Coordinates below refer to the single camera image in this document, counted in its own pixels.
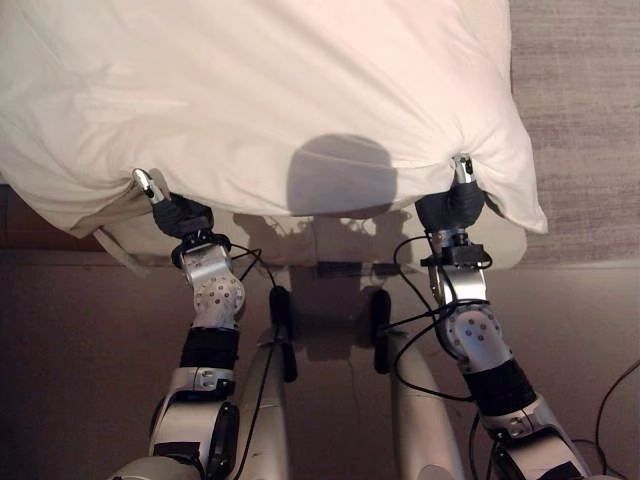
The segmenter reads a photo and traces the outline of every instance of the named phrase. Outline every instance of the black cable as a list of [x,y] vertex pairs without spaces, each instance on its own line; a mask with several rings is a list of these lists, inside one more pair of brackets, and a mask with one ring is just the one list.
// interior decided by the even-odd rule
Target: black cable
[[249,272],[251,271],[251,269],[255,266],[255,264],[258,263],[258,258],[254,258],[251,263],[249,264],[249,266],[247,268],[244,269],[244,272],[242,272],[242,275],[240,275],[238,277],[238,280],[242,281],[245,279],[245,277],[249,274]]
[[423,328],[420,332],[418,332],[416,335],[414,335],[407,343],[404,344],[404,346],[400,349],[400,351],[398,352],[398,354],[396,355],[396,358],[393,361],[393,374],[395,375],[395,377],[398,379],[398,381],[400,383],[402,383],[403,385],[405,385],[406,387],[409,387],[413,390],[417,390],[419,392],[423,392],[423,393],[428,393],[430,395],[433,395],[435,397],[440,397],[440,398],[445,398],[447,400],[455,400],[458,402],[473,402],[473,397],[460,397],[457,395],[450,395],[448,393],[442,393],[442,392],[438,392],[436,390],[431,390],[430,388],[426,388],[426,387],[420,387],[418,385],[415,385],[409,381],[407,381],[404,377],[402,377],[402,375],[400,375],[400,368],[399,368],[399,363],[400,363],[400,359],[402,358],[402,355],[404,355],[404,353],[409,350],[409,347],[411,347],[411,345],[413,345],[419,338],[421,338],[423,335],[425,335],[427,332],[431,331],[433,328],[436,327],[436,325],[443,321],[446,317],[441,317],[438,320],[436,320],[434,323],[432,323],[431,325]]
[[[429,304],[429,302],[427,302],[427,300],[424,298],[422,293],[420,293],[420,290],[413,284],[413,282],[411,280],[409,280],[409,278],[404,274],[404,272],[402,271],[402,268],[398,264],[398,252],[400,251],[400,249],[403,246],[405,246],[406,244],[408,244],[408,243],[411,243],[411,242],[413,242],[415,240],[421,240],[421,239],[427,239],[427,241],[429,242],[429,245],[431,247],[431,251],[433,252],[434,251],[433,250],[433,245],[431,244],[431,240],[429,239],[429,237],[427,235],[422,235],[422,236],[419,236],[419,237],[409,238],[409,239],[401,242],[400,244],[398,244],[398,246],[393,251],[393,264],[398,267],[398,272],[400,273],[400,276],[402,277],[404,282],[411,288],[411,290],[414,291],[414,293],[418,296],[420,301],[422,301],[424,306],[427,307],[427,311],[429,312],[428,316],[430,316],[430,317],[435,319],[436,310],[433,307],[431,307],[431,305]],[[454,300],[455,300],[456,299],[455,291],[453,289],[453,286],[451,285],[451,280],[448,279],[448,281],[449,281],[449,285],[451,287],[451,291],[453,292],[453,296],[454,296]],[[447,353],[447,355],[449,355],[454,360],[457,360],[458,356],[455,354],[455,352],[453,352],[449,348],[449,346],[446,344],[446,342],[442,338],[442,334],[438,330],[436,330],[436,338],[438,340],[438,343],[440,344],[440,347]]]
[[469,468],[471,469],[471,477],[473,480],[478,480],[478,470],[476,469],[476,432],[478,431],[478,425],[480,424],[480,412],[476,412],[473,417],[473,423],[471,424],[471,430],[469,430]]
[[485,474],[485,480],[491,480],[491,471],[493,469],[493,456],[496,454],[496,450],[498,449],[498,441],[495,440],[493,442],[493,446],[491,447],[491,453],[489,454],[489,463],[487,463],[487,473]]
[[387,325],[380,325],[380,327],[378,327],[378,335],[383,334],[389,330],[392,330],[395,327],[399,327],[400,325],[415,322],[416,320],[420,320],[421,318],[426,318],[430,316],[431,314],[429,312],[425,312],[425,313],[421,313],[420,315],[415,315],[413,317],[405,318],[404,320],[400,320],[399,322],[389,323]]
[[592,446],[596,449],[596,453],[598,454],[598,461],[600,462],[600,468],[604,469],[607,466],[607,457],[604,454],[604,451],[596,445],[596,442],[593,440],[587,440],[586,438],[572,438],[571,441],[573,443],[586,443],[587,445]]
[[271,285],[273,286],[273,288],[276,287],[276,281],[273,278],[273,274],[271,273],[271,269],[269,268],[269,265],[267,265],[265,261],[262,260],[261,258],[262,250],[258,249],[260,251],[260,254],[257,254],[256,251],[258,250],[249,250],[247,247],[243,247],[242,245],[236,245],[235,243],[232,243],[231,246],[246,252],[245,255],[252,255],[253,258],[256,260],[256,262],[259,262],[260,265],[262,265],[262,267],[266,270],[267,274],[269,275],[269,280],[271,281]]
[[251,417],[251,426],[249,427],[249,433],[247,434],[247,441],[244,444],[244,452],[242,453],[242,460],[240,461],[240,466],[238,467],[238,472],[233,477],[233,480],[238,480],[240,475],[242,475],[242,470],[244,469],[245,462],[247,461],[247,456],[249,455],[249,447],[251,446],[251,438],[253,437],[253,430],[255,429],[256,422],[258,421],[258,412],[260,411],[260,403],[262,403],[262,395],[264,394],[264,387],[267,383],[267,375],[269,373],[269,366],[271,365],[271,358],[273,357],[273,350],[276,346],[278,340],[278,333],[280,331],[280,324],[276,325],[276,330],[273,333],[273,340],[271,342],[271,346],[269,347],[269,354],[267,356],[267,362],[264,366],[264,372],[262,373],[262,380],[260,381],[260,389],[258,390],[258,397],[256,399],[256,406],[253,410],[253,416]]
[[[640,360],[636,360],[635,362],[633,362],[631,364],[631,366],[629,368],[627,368],[622,375],[620,375],[618,377],[618,379],[613,382],[613,385],[611,385],[611,388],[609,388],[609,390],[607,391],[607,393],[605,394],[605,396],[603,397],[602,401],[600,402],[600,407],[598,408],[598,415],[596,417],[596,432],[595,432],[595,439],[596,441],[594,442],[596,445],[596,448],[599,449],[600,451],[603,452],[603,456],[604,456],[604,450],[602,449],[601,445],[600,445],[600,422],[602,421],[602,413],[604,412],[604,407],[607,403],[607,400],[609,399],[609,397],[611,396],[611,394],[613,393],[613,391],[616,389],[616,387],[618,385],[620,385],[620,383],[627,378],[629,375],[631,375],[633,373],[633,371],[638,368],[640,366]],[[611,470],[612,472],[614,472],[614,470],[609,466],[609,464],[606,461],[606,457],[604,457],[605,461],[604,461],[604,465],[602,467],[602,474],[606,475],[608,470]]]
[[409,239],[399,243],[398,246],[396,247],[396,249],[393,251],[393,264],[398,267],[398,273],[400,274],[400,277],[402,277],[402,279],[409,286],[409,288],[411,288],[411,290],[413,290],[413,293],[415,293],[417,295],[417,297],[420,299],[422,304],[427,308],[427,310],[429,312],[432,312],[433,309],[431,308],[431,305],[429,305],[429,302],[427,302],[427,300],[424,298],[424,296],[422,295],[420,290],[418,290],[418,288],[413,284],[413,282],[411,282],[411,280],[409,280],[409,278],[407,278],[407,276],[402,271],[402,267],[400,266],[400,264],[398,264],[398,252],[400,251],[400,249],[402,247],[404,247],[408,243],[411,243],[411,242],[413,242],[415,240],[420,240],[420,239],[423,239],[423,238],[427,238],[427,236],[426,235],[421,235],[419,237],[409,238]]
[[[262,267],[266,270],[267,274],[269,275],[269,280],[271,281],[271,285],[273,286],[273,288],[276,288],[276,281],[273,277],[273,273],[271,273],[271,269],[269,268],[269,265],[267,265],[264,260],[262,260],[262,250],[257,248],[255,250],[250,250],[246,247],[243,247],[242,245],[236,245],[235,243],[231,244],[232,247],[234,248],[238,248],[242,251],[244,251],[245,253],[241,254],[241,255],[236,255],[234,257],[232,257],[232,259],[238,259],[241,257],[244,257],[246,255],[251,255],[253,257],[253,261],[249,264],[249,266],[247,268],[245,268],[244,272],[242,272],[242,275],[240,275],[239,280],[242,281],[251,271],[251,269],[256,265],[256,263],[260,263],[260,265],[262,265]],[[256,398],[256,406],[253,410],[253,416],[251,417],[251,425],[249,427],[249,433],[247,434],[247,441],[245,443],[244,446],[244,451],[242,453],[242,460],[240,461],[240,466],[238,467],[238,472],[236,473],[234,480],[238,480],[240,478],[240,475],[242,475],[242,470],[244,469],[244,465],[247,461],[247,456],[249,454],[249,447],[251,446],[251,439],[253,438],[253,431],[255,429],[256,426],[256,422],[258,421],[258,413],[260,411],[260,404],[262,403],[262,396],[264,395],[264,388],[265,385],[267,383],[267,375],[269,374],[269,367],[271,365],[271,358],[273,357],[273,351],[274,348],[276,346],[276,343],[278,341],[278,333],[280,332],[280,324],[276,325],[276,329],[275,332],[273,333],[273,340],[271,341],[271,346],[269,347],[269,353],[267,355],[267,361],[265,363],[264,366],[264,371],[262,372],[262,379],[260,381],[260,388],[258,390],[258,396]]]

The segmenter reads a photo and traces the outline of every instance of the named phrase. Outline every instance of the white fabric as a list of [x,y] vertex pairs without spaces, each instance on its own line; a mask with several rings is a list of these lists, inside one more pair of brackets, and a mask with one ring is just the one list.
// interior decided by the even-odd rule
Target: white fabric
[[546,230],[507,82],[453,0],[4,2],[1,173],[71,229],[134,167],[260,215],[446,190],[450,157]]

